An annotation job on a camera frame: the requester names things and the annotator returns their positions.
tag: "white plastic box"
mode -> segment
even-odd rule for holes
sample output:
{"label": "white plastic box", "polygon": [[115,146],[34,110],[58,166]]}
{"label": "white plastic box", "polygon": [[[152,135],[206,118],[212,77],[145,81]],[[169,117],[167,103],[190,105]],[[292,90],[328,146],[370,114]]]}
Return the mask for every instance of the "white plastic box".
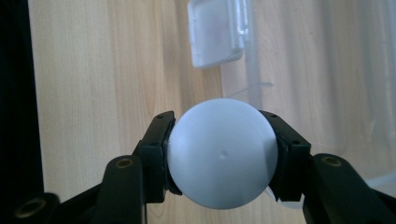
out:
{"label": "white plastic box", "polygon": [[396,2],[191,0],[194,66],[396,195]]}

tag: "screw hole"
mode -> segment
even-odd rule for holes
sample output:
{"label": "screw hole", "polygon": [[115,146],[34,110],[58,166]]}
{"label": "screw hole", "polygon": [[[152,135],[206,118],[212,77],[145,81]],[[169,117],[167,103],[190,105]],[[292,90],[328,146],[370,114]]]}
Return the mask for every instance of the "screw hole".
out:
{"label": "screw hole", "polygon": [[330,166],[341,166],[343,163],[341,163],[339,160],[333,157],[323,157],[322,162],[330,165]]}
{"label": "screw hole", "polygon": [[133,164],[131,159],[121,159],[117,161],[116,166],[117,168],[123,169]]}
{"label": "screw hole", "polygon": [[46,204],[46,200],[42,198],[35,198],[19,207],[15,211],[14,216],[17,218],[31,217],[41,211],[46,206]]}

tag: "black post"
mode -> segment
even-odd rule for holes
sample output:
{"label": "black post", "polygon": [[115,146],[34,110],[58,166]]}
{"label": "black post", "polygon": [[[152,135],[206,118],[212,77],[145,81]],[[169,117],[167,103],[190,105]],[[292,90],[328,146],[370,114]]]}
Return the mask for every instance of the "black post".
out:
{"label": "black post", "polygon": [[315,155],[309,163],[306,180],[307,223],[396,223],[396,216],[342,158]]}
{"label": "black post", "polygon": [[147,223],[138,157],[122,156],[108,163],[91,223]]}

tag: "small dent on ball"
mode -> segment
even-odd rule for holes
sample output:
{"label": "small dent on ball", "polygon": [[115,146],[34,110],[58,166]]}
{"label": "small dent on ball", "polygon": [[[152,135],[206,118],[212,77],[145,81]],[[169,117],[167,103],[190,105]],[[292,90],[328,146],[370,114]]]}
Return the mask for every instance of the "small dent on ball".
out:
{"label": "small dent on ball", "polygon": [[227,157],[227,152],[226,151],[222,151],[220,153],[220,158],[224,160],[226,157]]}

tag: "transparent plastic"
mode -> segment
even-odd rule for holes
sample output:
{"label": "transparent plastic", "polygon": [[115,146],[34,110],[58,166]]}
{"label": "transparent plastic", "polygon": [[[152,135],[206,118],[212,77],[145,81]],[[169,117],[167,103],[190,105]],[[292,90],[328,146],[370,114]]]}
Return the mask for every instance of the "transparent plastic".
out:
{"label": "transparent plastic", "polygon": [[242,57],[241,0],[190,0],[189,32],[192,64],[207,68]]}
{"label": "transparent plastic", "polygon": [[241,60],[223,96],[281,116],[312,153],[348,160],[396,195],[396,2],[246,0]]}

